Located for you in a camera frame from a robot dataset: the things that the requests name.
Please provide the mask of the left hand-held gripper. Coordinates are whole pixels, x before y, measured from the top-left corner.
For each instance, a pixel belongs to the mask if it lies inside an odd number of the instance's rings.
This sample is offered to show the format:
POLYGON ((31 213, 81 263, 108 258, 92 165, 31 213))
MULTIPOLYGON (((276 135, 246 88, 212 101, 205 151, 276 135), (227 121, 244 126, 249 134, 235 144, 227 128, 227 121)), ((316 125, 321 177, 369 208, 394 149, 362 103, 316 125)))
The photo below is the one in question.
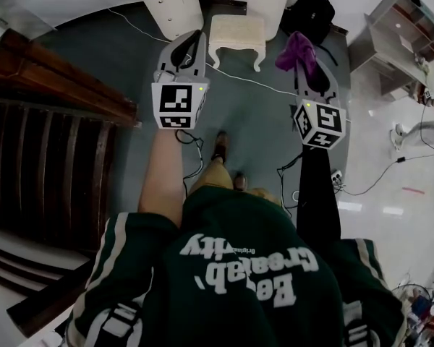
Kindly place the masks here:
POLYGON ((205 77, 206 55, 207 36, 199 30, 180 35, 162 50, 151 84, 153 115, 159 128, 195 128, 210 87, 205 77))

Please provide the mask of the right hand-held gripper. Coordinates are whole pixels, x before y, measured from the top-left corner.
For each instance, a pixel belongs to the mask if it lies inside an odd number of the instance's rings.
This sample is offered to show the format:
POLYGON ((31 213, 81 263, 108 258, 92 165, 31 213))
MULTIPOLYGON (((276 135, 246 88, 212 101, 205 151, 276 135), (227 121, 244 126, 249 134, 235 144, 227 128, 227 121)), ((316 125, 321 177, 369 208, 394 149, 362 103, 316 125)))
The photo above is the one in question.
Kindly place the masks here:
POLYGON ((346 110, 341 107, 332 72, 320 59, 304 72, 302 62, 297 59, 294 89, 297 99, 292 107, 293 129, 297 130, 302 144, 333 149, 346 135, 346 110))

